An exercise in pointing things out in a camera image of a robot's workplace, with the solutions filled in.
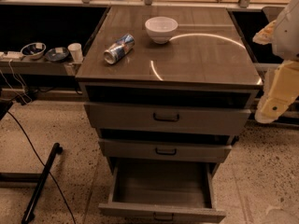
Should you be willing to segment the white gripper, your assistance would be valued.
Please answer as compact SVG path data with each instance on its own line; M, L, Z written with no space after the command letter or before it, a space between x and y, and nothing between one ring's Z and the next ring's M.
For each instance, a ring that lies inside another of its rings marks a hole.
M269 68L264 77L263 96L255 119L260 123L277 120L299 97L299 62L284 61L278 68Z

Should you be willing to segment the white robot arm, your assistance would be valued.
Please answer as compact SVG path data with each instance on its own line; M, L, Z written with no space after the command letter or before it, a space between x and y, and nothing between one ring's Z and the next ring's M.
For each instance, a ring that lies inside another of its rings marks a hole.
M291 0L253 41L271 44L273 53L283 60L278 68L266 72L263 96L255 112L258 122L271 123L299 97L299 0Z

